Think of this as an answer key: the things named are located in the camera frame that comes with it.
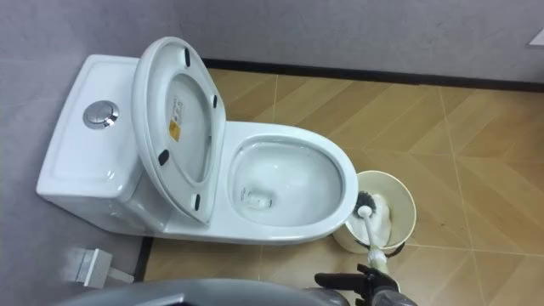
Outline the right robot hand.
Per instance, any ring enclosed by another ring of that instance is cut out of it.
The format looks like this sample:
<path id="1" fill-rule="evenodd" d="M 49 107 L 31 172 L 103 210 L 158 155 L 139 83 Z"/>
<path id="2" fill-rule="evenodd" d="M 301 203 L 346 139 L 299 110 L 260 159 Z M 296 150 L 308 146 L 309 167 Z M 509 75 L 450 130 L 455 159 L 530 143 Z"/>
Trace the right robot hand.
<path id="1" fill-rule="evenodd" d="M 357 264 L 357 273 L 317 273 L 314 281 L 325 289 L 358 294 L 355 304 L 359 306 L 390 305 L 386 301 L 386 294 L 400 292 L 392 277 L 361 263 Z"/>

